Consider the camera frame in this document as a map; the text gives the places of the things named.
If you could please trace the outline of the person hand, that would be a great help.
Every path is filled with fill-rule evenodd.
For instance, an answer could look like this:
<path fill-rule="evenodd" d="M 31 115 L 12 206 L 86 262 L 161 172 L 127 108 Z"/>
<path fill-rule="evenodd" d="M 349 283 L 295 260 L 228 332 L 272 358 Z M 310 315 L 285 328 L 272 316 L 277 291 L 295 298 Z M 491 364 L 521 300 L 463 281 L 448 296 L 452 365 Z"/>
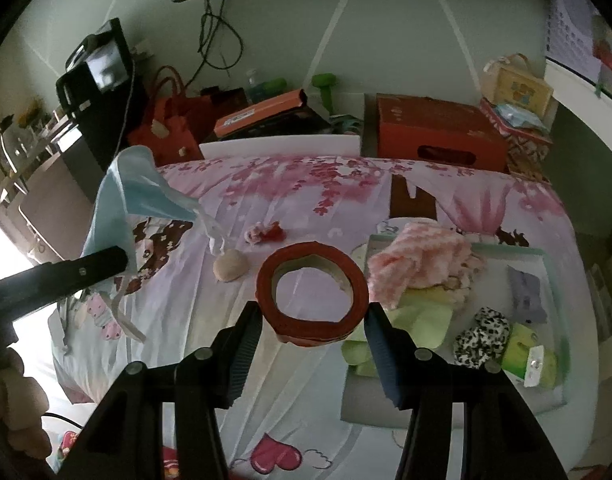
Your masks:
<path fill-rule="evenodd" d="M 51 479 L 47 458 L 52 447 L 42 426 L 49 401 L 24 372 L 18 352 L 0 351 L 0 479 Z"/>

